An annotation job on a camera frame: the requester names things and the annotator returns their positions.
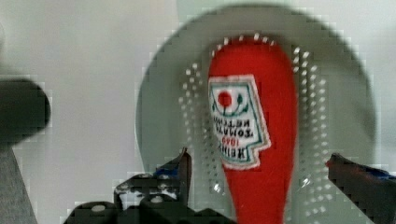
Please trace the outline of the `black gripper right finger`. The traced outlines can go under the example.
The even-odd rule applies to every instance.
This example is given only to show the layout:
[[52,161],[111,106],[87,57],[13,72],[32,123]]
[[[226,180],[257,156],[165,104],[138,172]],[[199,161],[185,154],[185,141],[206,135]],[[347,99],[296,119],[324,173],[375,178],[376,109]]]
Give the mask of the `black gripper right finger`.
[[358,164],[333,153],[328,178],[374,224],[395,224],[396,182],[389,172]]

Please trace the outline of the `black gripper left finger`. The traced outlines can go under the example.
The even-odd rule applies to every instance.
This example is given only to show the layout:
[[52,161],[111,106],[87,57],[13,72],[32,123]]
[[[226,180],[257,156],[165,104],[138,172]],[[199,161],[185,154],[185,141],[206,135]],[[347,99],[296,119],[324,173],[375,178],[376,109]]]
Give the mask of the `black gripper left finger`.
[[153,173],[134,175],[118,184],[113,201],[77,206],[64,224],[236,224],[206,208],[188,207],[191,156],[186,148]]

